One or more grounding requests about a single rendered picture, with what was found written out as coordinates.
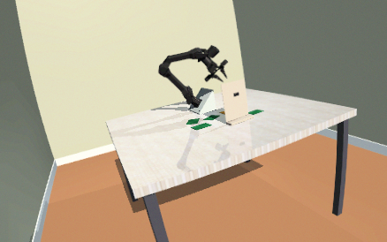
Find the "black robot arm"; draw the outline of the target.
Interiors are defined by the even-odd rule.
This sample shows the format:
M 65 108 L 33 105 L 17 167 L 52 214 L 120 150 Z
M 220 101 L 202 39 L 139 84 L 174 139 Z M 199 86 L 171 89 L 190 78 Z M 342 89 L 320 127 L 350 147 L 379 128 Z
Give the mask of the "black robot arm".
M 202 53 L 204 52 L 204 53 Z M 186 99 L 187 104 L 192 104 L 194 107 L 198 108 L 202 99 L 198 99 L 194 96 L 193 90 L 188 86 L 185 86 L 179 79 L 177 79 L 170 71 L 170 65 L 172 62 L 183 60 L 183 59 L 198 59 L 198 62 L 202 61 L 205 65 L 214 58 L 220 50 L 215 46 L 210 46 L 208 49 L 201 48 L 193 48 L 187 52 L 179 53 L 172 56 L 167 56 L 167 58 L 163 61 L 162 64 L 159 64 L 159 74 L 172 82 L 182 93 L 182 95 Z M 210 67 L 208 67 L 208 71 L 213 74 L 216 71 L 217 64 L 215 62 L 212 63 Z

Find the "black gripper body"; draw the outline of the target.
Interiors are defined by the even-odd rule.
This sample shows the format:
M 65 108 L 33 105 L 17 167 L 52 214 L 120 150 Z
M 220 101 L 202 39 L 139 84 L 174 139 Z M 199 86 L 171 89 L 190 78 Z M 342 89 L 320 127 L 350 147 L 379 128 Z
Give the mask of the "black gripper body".
M 207 67 L 210 67 L 210 66 L 212 65 L 213 62 L 214 62 L 213 60 L 210 60 L 210 61 L 206 64 L 206 66 L 207 66 Z M 216 70 L 213 74 L 208 75 L 208 76 L 205 78 L 205 80 L 208 81 L 209 79 L 215 77 L 215 76 L 216 76 L 216 73 L 218 72 L 218 70 L 221 70 L 221 69 L 224 67 L 224 65 L 227 64 L 227 63 L 229 63 L 229 62 L 228 62 L 227 60 L 224 60 L 222 63 L 220 63 L 219 66 L 216 66 L 217 70 Z

